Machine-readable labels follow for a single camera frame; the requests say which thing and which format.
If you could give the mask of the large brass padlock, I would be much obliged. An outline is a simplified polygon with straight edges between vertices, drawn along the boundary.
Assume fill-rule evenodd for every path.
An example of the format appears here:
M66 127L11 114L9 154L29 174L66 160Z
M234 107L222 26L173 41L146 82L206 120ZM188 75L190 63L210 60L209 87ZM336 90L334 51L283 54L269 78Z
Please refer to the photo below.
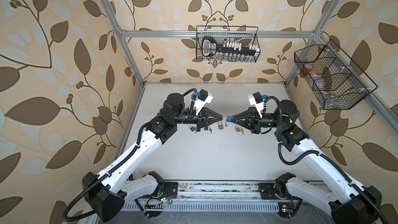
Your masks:
M219 130L223 130L224 129L224 125L223 125L222 121L218 122L218 129Z

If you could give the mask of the blue padlock with keys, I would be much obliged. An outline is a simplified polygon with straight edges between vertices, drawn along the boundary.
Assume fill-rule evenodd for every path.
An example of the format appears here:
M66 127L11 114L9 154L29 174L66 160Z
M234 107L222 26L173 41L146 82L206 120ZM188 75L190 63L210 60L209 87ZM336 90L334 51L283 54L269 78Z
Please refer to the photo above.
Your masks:
M194 127L194 126L192 126L192 125L189 127L189 129L190 129L192 132L196 132L196 131L197 131L197 130L196 130L196 127Z

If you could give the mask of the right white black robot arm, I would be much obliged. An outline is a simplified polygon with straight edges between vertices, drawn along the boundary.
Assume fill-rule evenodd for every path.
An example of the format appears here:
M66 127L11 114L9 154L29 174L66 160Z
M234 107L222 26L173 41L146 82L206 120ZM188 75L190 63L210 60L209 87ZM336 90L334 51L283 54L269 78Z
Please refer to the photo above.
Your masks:
M327 185L320 189L285 173L275 180L274 195L282 200L299 198L324 211L336 224L372 224L380 220L388 223L381 211L382 195L375 187L366 187L347 174L295 124L300 113L290 100L255 93L250 95L247 111L228 117L254 134L262 128L275 130L278 156L288 166L304 162Z

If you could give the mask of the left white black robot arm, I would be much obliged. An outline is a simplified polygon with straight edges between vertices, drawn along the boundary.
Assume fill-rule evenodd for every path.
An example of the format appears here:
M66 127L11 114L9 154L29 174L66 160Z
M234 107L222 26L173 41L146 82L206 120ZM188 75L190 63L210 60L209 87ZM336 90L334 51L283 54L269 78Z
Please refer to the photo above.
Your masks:
M156 172L140 179L129 178L151 153L176 133L178 124L195 124L201 129L223 119L221 114L205 107L213 99L211 93L195 88L185 94L189 93L192 94L190 108L185 108L184 94L170 94L158 114L140 127L132 146L105 169L97 174L89 172L83 178L83 192L64 210L64 222L79 221L94 214L107 222L121 211L126 201L162 189L164 180Z

